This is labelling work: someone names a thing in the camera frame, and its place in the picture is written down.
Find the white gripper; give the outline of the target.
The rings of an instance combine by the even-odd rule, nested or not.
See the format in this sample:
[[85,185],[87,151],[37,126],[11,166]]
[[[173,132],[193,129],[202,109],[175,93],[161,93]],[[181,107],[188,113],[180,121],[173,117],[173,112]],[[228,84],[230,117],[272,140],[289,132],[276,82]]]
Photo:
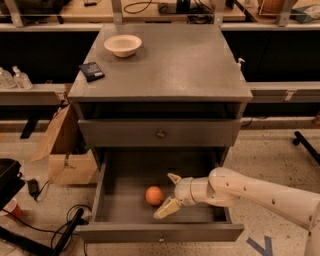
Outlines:
[[155,219],[163,219],[180,210],[181,205],[191,206],[194,200],[191,193],[192,177],[181,178],[174,173],[168,173],[168,178],[175,185],[174,194],[175,198],[168,197],[160,208],[154,213]]

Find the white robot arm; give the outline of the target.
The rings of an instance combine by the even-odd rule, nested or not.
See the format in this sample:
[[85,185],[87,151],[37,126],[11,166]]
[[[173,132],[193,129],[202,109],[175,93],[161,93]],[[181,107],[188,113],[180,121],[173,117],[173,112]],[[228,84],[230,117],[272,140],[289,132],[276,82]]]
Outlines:
[[214,168],[207,177],[167,176],[174,183],[174,197],[168,197],[154,213],[163,219],[183,206],[197,203],[231,207],[241,198],[278,214],[306,229],[304,256],[320,256],[320,194],[244,176],[225,167]]

